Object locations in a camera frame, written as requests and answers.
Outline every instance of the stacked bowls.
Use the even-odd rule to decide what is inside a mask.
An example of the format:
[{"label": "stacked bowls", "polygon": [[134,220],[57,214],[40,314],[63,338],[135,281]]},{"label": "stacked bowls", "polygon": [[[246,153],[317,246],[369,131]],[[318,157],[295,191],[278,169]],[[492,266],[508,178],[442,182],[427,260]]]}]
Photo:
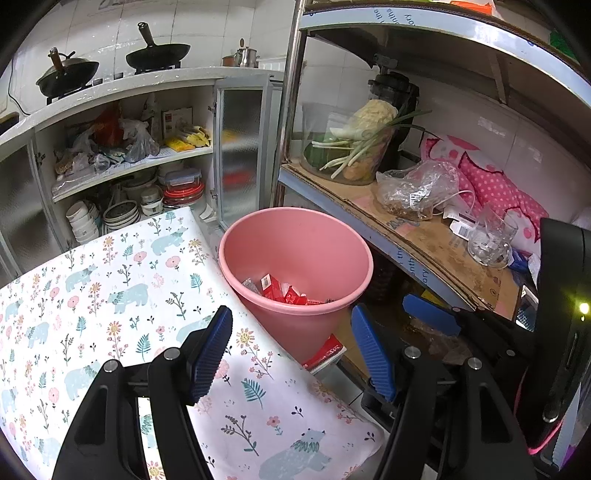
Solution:
[{"label": "stacked bowls", "polygon": [[138,202],[125,200],[109,207],[103,215],[103,220],[109,232],[119,230],[139,220]]},{"label": "stacked bowls", "polygon": [[66,218],[70,222],[74,236],[79,243],[85,244],[99,237],[99,230],[96,227],[95,219],[83,201],[76,202],[72,205],[66,212]]}]

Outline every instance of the pink bucket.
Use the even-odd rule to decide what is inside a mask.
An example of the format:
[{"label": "pink bucket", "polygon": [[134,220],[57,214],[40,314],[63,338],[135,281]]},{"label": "pink bucket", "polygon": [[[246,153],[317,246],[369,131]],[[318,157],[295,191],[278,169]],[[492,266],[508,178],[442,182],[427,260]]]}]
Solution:
[{"label": "pink bucket", "polygon": [[[222,238],[219,261],[243,304],[300,363],[335,331],[339,312],[363,293],[374,271],[368,246],[351,227],[324,213],[290,207],[259,210],[234,223]],[[290,305],[242,285],[269,273],[309,299],[333,301]]]}]

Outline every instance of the metal kettle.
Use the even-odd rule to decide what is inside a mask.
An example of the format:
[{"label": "metal kettle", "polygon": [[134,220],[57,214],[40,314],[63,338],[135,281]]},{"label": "metal kettle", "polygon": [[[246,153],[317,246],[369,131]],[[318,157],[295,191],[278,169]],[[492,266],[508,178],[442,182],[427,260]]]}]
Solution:
[{"label": "metal kettle", "polygon": [[236,67],[258,68],[258,60],[254,48],[244,46],[244,38],[240,39],[240,48],[234,54],[234,65]]}]

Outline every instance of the electrical cable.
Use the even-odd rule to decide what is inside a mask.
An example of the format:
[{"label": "electrical cable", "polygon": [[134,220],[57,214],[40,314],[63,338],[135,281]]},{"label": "electrical cable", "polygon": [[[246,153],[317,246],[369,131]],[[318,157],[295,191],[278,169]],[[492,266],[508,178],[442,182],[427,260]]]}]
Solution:
[{"label": "electrical cable", "polygon": [[22,109],[22,106],[20,103],[18,103],[18,100],[15,99],[12,94],[10,93],[10,86],[12,85],[12,75],[14,74],[14,57],[12,57],[12,60],[10,62],[10,78],[8,79],[8,96],[12,99],[12,101],[14,103],[17,104],[17,107],[19,107],[20,111],[22,112],[23,115],[29,116],[30,113],[26,113],[25,110]]}]

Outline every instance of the cabinet shelf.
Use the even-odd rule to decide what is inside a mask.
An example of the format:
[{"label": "cabinet shelf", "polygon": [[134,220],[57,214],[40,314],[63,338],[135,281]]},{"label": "cabinet shelf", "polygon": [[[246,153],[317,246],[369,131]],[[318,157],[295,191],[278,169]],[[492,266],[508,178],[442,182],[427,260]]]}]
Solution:
[{"label": "cabinet shelf", "polygon": [[143,160],[140,160],[137,163],[123,162],[119,165],[109,167],[108,170],[105,170],[104,172],[95,175],[91,179],[81,179],[79,182],[73,182],[71,186],[62,190],[52,199],[53,202],[56,203],[60,200],[74,195],[75,193],[81,192],[82,190],[94,187],[99,183],[114,180],[124,175],[128,175],[130,173],[143,170],[145,168],[156,167],[164,163],[182,160],[184,158],[199,157],[201,155],[208,155],[210,153],[213,153],[213,149],[211,147],[195,148],[194,150],[188,150],[186,152],[180,153],[175,152],[169,147],[162,147],[160,149],[160,153],[155,157],[148,157]]}]

